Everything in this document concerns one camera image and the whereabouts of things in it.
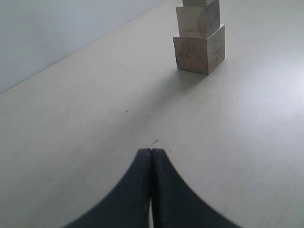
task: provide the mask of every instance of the white wall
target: white wall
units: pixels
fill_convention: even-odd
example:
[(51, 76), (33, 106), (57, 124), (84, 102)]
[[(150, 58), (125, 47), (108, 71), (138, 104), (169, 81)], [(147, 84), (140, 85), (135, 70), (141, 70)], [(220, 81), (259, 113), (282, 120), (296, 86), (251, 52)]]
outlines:
[(162, 1), (0, 0), (0, 93)]

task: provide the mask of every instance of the table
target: table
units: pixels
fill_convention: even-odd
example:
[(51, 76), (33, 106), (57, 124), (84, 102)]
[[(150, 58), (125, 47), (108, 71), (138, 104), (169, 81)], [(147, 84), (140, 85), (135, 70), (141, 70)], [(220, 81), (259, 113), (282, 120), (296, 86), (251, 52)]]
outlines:
[(179, 4), (0, 95), (0, 227), (70, 222), (146, 147), (241, 226), (304, 227), (304, 2), (222, 0), (227, 58), (208, 77), (176, 70)]

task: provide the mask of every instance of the wooden cube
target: wooden cube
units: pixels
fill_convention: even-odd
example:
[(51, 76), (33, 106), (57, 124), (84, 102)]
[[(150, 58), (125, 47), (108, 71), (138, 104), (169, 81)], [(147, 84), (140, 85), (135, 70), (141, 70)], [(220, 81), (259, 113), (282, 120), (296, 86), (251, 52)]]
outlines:
[(214, 0), (182, 0), (184, 6), (207, 6)]
[(219, 29), (219, 0), (205, 7), (176, 8), (180, 37), (208, 38)]
[(209, 75), (225, 59), (225, 26), (208, 39), (173, 38), (177, 68)]

